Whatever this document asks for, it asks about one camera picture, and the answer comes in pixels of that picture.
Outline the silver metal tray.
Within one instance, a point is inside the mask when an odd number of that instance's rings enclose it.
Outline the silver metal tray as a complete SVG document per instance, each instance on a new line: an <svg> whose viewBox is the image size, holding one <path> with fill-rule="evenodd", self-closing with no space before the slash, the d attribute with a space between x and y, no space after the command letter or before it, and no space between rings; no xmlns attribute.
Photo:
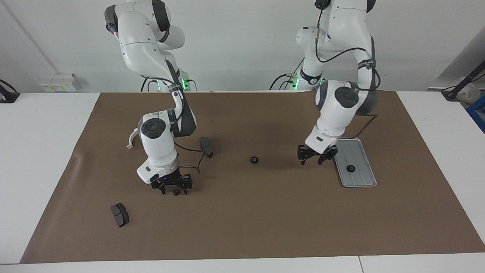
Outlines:
<svg viewBox="0 0 485 273"><path fill-rule="evenodd" d="M367 154L359 138L340 139L336 146L338 153L334 157L336 169L345 188L365 188L377 186ZM348 165L354 165L356 171L349 173Z"/></svg>

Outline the dark grey brake pad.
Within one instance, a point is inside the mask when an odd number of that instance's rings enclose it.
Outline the dark grey brake pad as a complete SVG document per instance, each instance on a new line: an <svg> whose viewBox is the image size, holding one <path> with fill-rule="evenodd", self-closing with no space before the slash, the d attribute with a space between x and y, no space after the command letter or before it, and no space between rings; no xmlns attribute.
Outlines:
<svg viewBox="0 0 485 273"><path fill-rule="evenodd" d="M113 206L111 206L111 212L113 213L115 219L116 219L116 223L118 225L119 228L122 228L123 226L125 226L126 224L129 223L129 215L128 215L128 212L125 208L125 206L121 203L117 203Z"/></svg>
<svg viewBox="0 0 485 273"><path fill-rule="evenodd" d="M206 138L206 137L201 137L200 138L200 145L201 145L202 151L204 152L204 155L206 155L208 158L212 158L214 152L213 152L213 149L211 147L209 139Z"/></svg>

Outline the brown table mat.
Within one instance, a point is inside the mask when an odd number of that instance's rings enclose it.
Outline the brown table mat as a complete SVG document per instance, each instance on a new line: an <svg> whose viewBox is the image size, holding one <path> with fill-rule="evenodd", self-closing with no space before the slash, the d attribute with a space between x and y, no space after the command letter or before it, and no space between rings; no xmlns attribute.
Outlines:
<svg viewBox="0 0 485 273"><path fill-rule="evenodd" d="M147 159L128 136L142 115L173 107L169 94L103 93L21 263L255 259L485 252L395 92L360 135L377 186L344 188L332 161L304 166L297 147L319 115L314 92L191 93L197 147L212 158L187 195L163 195L136 169ZM258 157L258 164L250 163ZM125 206L118 227L111 206Z"/></svg>

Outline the black stand pole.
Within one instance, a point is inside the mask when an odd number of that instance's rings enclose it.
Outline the black stand pole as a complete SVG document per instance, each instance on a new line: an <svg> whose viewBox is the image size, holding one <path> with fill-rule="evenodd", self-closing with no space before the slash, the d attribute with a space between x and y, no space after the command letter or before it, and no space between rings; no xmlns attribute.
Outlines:
<svg viewBox="0 0 485 273"><path fill-rule="evenodd" d="M445 88L441 91L441 94L448 101L456 101L458 93L466 87L469 83L472 83L479 78L479 74L485 70L485 60L483 60L468 76L466 76L458 85Z"/></svg>

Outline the clear plastic bag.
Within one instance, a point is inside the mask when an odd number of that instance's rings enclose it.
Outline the clear plastic bag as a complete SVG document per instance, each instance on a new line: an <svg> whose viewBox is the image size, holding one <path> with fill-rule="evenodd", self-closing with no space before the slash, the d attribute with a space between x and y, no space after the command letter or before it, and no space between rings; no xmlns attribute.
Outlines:
<svg viewBox="0 0 485 273"><path fill-rule="evenodd" d="M469 83L457 93L456 98L462 103L474 104L481 96L481 91L473 83Z"/></svg>

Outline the blue crate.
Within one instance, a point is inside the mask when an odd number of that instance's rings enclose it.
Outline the blue crate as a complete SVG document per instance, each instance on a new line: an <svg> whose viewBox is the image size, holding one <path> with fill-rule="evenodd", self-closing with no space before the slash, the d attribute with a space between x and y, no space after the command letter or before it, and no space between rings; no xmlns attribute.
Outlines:
<svg viewBox="0 0 485 273"><path fill-rule="evenodd" d="M471 104L466 109L466 112L478 128L485 134L485 95Z"/></svg>

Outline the black table clamp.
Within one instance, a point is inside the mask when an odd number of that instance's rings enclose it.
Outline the black table clamp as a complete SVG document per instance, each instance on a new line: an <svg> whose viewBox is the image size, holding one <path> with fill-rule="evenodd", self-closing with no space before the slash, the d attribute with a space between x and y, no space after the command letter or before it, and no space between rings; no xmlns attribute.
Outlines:
<svg viewBox="0 0 485 273"><path fill-rule="evenodd" d="M0 104L14 103L19 97L20 93L7 81L0 79Z"/></svg>

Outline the white curved plastic bracket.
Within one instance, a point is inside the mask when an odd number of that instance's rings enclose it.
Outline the white curved plastic bracket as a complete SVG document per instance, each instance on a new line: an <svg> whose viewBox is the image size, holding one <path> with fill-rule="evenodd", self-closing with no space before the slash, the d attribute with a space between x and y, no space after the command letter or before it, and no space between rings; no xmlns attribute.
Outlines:
<svg viewBox="0 0 485 273"><path fill-rule="evenodd" d="M135 137L137 137L138 135L139 135L139 129L138 129L138 128L135 128L135 129L134 129L134 130L131 132L131 134L130 134L130 136L129 136L129 138L128 138L128 145L126 146L126 148L127 148L128 150L131 150L131 149L133 148L133 142L134 142L134 140L135 140Z"/></svg>

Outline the white wall socket box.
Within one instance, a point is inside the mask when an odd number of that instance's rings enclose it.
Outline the white wall socket box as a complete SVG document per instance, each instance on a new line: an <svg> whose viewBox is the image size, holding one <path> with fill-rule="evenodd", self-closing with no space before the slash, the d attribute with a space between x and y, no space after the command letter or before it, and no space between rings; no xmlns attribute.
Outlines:
<svg viewBox="0 0 485 273"><path fill-rule="evenodd" d="M42 75L39 85L45 92L78 92L81 85L74 73Z"/></svg>

